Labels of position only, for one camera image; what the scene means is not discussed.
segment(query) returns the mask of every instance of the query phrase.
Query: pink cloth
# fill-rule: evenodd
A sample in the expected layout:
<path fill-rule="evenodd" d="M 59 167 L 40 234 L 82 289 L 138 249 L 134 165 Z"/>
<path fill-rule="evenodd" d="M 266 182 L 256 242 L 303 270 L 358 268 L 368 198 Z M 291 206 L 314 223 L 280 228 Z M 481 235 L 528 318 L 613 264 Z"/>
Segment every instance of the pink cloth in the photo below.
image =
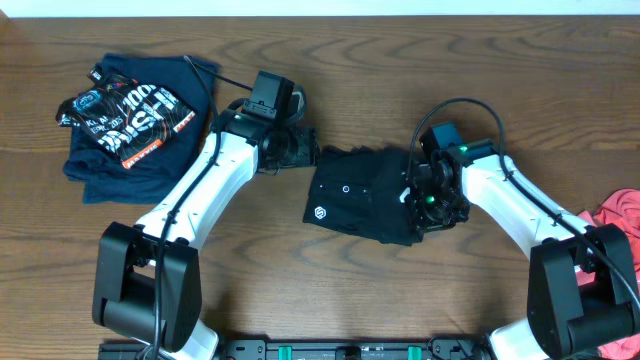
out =
<path fill-rule="evenodd" d="M 578 216 L 594 226 L 598 225 L 594 219 L 603 225 L 615 224 L 627 234 L 633 253 L 636 278 L 640 282 L 640 191 L 618 190 L 600 206 L 593 217 L 586 211 Z M 582 285 L 593 281 L 594 275 L 579 272 L 576 277 L 578 284 Z M 607 359 L 636 359 L 640 355 L 640 334 L 600 346 L 599 349 Z"/>

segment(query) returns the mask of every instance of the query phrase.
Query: navy fabric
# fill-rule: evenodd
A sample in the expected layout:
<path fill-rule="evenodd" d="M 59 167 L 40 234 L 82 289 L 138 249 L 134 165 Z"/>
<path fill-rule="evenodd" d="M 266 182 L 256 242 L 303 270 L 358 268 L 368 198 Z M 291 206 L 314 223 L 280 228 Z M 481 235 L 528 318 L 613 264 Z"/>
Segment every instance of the navy fabric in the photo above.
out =
<path fill-rule="evenodd" d="M 214 71 L 217 69 L 213 63 L 195 58 L 192 60 Z M 69 160 L 63 172 L 69 180 L 85 183 L 82 198 L 85 204 L 105 201 L 158 203 L 173 189 L 198 155 L 198 145 L 209 111 L 208 96 L 182 57 L 132 58 L 107 54 L 97 65 L 104 74 L 117 71 L 142 84 L 165 87 L 194 109 L 196 116 L 177 136 L 129 170 L 89 135 L 74 127 Z M 200 74 L 211 93 L 214 77 L 203 71 Z"/>

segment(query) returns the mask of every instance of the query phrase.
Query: white wall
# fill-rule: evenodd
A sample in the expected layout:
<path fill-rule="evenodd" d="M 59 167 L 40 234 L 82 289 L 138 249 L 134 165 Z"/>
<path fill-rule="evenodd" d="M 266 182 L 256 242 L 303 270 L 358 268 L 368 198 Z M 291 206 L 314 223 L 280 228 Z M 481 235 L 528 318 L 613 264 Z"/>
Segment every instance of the white wall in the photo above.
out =
<path fill-rule="evenodd" d="M 631 15 L 640 0 L 0 0 L 0 9 L 9 17 Z"/>

